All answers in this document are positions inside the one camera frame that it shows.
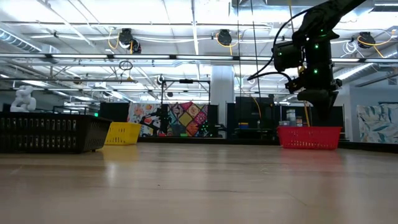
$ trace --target black plastic crate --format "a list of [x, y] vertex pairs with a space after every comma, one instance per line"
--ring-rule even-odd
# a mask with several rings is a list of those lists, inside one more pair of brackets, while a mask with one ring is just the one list
[[92, 151], [104, 146], [110, 125], [90, 115], [0, 113], [0, 152]]

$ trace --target wooden floor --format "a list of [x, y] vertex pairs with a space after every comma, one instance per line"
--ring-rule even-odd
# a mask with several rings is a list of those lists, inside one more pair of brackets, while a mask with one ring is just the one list
[[146, 144], [0, 154], [0, 223], [397, 223], [398, 155]]

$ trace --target white statue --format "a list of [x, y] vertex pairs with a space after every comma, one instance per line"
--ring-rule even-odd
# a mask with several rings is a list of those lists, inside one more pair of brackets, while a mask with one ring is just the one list
[[20, 86], [11, 105], [11, 112], [30, 112], [36, 109], [36, 99], [32, 97], [33, 87]]

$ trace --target yellow plastic basket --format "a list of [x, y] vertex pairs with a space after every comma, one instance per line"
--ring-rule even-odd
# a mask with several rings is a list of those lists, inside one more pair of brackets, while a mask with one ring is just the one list
[[112, 122], [106, 136], [106, 145], [129, 145], [138, 140], [141, 124]]

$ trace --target red basket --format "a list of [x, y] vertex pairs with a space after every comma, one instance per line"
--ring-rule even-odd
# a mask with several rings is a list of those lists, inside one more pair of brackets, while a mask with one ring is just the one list
[[328, 149], [338, 147], [341, 127], [278, 127], [285, 149]]

